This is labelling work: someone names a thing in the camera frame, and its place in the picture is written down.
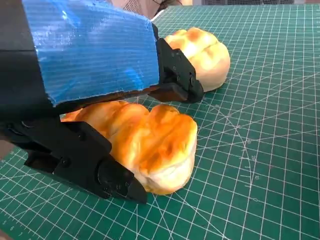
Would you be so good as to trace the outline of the bare black left hand blue tape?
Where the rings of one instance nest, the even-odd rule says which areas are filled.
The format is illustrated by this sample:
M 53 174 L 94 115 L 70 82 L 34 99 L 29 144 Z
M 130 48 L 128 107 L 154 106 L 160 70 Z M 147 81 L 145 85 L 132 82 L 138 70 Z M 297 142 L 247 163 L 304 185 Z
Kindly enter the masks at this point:
M 28 153 L 27 167 L 103 199 L 146 203 L 107 139 L 60 120 L 144 94 L 182 103 L 204 95 L 195 68 L 148 18 L 104 0 L 1 1 L 0 137 Z

